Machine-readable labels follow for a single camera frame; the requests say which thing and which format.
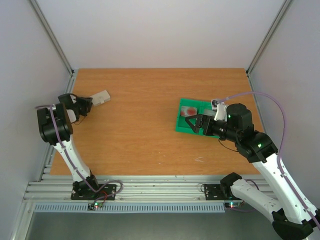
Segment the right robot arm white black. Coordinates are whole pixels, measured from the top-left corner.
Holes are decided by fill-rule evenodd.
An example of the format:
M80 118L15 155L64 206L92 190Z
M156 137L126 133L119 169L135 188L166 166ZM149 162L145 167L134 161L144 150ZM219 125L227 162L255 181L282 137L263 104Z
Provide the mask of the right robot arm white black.
M205 136L217 136L233 142L236 151L263 176L275 194L271 198L232 172L220 180L220 191L226 199L241 199L264 215L283 240L304 240L320 226L320 210L298 188L285 170L277 147L264 132L254 129L252 113L241 103L226 108L226 120L197 114L187 116L186 123Z

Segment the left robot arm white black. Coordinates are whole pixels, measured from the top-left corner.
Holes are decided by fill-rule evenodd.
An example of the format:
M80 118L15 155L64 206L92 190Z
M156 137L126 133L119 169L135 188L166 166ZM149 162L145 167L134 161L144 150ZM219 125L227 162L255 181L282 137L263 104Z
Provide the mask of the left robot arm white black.
M82 160L73 140L72 124L86 117L93 106L91 97L73 93L58 96L59 103L36 106L38 130L42 140L63 158L72 176L72 197L96 199L101 187Z

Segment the translucent grey card holder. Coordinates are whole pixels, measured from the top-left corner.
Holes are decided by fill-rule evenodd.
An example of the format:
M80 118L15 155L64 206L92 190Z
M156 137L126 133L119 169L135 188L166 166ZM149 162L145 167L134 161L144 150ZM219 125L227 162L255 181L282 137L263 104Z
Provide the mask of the translucent grey card holder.
M102 105L111 100L111 96L107 90L100 91L90 96L92 98L92 104L94 107Z

